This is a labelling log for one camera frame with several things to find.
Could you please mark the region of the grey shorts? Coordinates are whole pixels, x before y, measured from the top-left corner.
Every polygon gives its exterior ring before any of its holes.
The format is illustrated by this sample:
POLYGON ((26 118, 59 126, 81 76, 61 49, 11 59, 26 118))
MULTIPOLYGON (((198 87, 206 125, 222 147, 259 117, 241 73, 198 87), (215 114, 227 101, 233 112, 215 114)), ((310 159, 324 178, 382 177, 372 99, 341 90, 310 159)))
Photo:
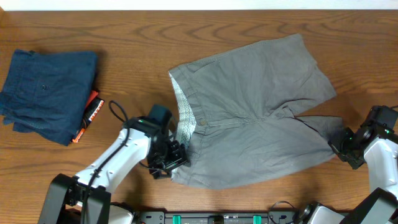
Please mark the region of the grey shorts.
POLYGON ((329 161, 343 121, 307 111, 336 91, 300 34, 262 40, 169 71, 177 139, 188 164, 175 183, 230 189, 277 179, 329 161))

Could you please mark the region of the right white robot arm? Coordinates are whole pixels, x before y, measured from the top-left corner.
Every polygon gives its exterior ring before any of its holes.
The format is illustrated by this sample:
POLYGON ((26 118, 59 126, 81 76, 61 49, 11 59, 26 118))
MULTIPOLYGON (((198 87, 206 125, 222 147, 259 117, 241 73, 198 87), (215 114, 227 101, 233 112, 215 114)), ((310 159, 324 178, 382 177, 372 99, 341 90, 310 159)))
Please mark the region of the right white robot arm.
POLYGON ((397 210, 397 135, 384 127, 346 128, 329 141, 343 162, 367 164, 371 193, 341 223, 387 223, 397 210))

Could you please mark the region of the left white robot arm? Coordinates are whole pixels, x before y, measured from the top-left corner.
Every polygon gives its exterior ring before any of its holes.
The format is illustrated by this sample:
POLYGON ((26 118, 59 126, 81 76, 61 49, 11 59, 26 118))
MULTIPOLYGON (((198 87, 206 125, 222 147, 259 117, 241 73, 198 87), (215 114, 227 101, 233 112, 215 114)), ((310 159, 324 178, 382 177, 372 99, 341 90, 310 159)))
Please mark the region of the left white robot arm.
POLYGON ((75 176, 57 175, 49 185, 39 223, 134 223, 134 212, 111 195, 142 160, 156 178, 186 164, 184 145, 170 134, 169 119, 132 118, 118 138, 87 168, 75 176))

